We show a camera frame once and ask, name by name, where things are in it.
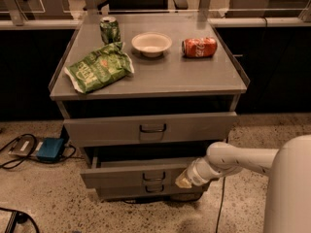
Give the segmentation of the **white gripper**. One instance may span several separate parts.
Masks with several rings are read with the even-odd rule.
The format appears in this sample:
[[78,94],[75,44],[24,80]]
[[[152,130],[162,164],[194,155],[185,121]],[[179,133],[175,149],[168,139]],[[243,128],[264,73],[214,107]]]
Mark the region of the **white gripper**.
[[193,185],[203,186],[214,179],[223,178],[239,173],[240,167],[218,167],[205,158],[198,158],[184,170],[175,180],[180,188],[190,189]]

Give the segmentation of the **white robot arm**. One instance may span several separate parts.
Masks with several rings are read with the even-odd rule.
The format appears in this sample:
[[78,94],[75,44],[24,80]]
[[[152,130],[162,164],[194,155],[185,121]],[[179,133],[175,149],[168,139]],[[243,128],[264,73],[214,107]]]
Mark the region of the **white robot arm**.
[[311,136],[295,137],[278,149],[210,145],[175,181],[180,188],[248,169],[268,177],[264,233],[311,233]]

